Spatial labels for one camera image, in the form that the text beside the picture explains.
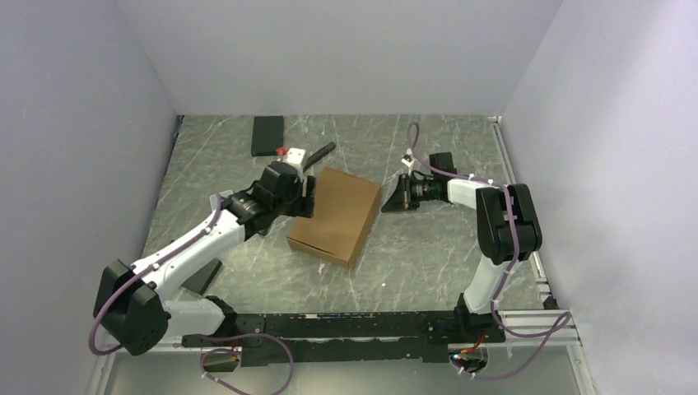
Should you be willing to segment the brown cardboard box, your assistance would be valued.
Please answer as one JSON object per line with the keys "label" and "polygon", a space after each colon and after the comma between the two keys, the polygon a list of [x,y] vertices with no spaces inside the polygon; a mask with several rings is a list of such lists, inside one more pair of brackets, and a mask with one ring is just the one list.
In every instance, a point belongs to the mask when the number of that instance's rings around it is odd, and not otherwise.
{"label": "brown cardboard box", "polygon": [[314,214],[297,217],[286,237],[295,251],[352,270],[382,198],[380,184],[325,167],[314,191]]}

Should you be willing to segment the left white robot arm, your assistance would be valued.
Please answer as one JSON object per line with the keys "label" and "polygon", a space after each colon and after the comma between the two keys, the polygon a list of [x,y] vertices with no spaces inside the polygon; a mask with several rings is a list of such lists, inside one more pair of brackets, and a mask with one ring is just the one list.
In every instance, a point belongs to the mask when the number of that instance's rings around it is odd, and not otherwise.
{"label": "left white robot arm", "polygon": [[237,331],[237,313],[223,300],[173,300],[178,287],[209,262],[254,235],[265,234],[279,216],[310,218],[315,178],[307,165],[273,161],[244,190],[211,197],[212,213],[160,251],[127,265],[108,265],[101,277],[88,344],[104,356],[120,349],[139,356],[165,337],[200,336],[218,346]]}

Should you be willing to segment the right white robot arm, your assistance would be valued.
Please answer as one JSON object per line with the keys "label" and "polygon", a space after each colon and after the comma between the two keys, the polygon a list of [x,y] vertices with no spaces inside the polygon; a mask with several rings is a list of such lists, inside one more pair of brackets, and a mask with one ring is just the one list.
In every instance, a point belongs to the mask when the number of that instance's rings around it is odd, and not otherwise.
{"label": "right white robot arm", "polygon": [[383,213],[415,211],[423,202],[442,201],[473,209],[481,259],[473,280],[461,294],[466,311],[454,318],[454,332],[472,342],[486,328],[481,314],[496,307],[507,278],[517,265],[542,246],[542,231],[525,184],[502,184],[474,174],[458,174],[452,154],[440,152],[419,159],[408,149],[407,167],[381,207]]}

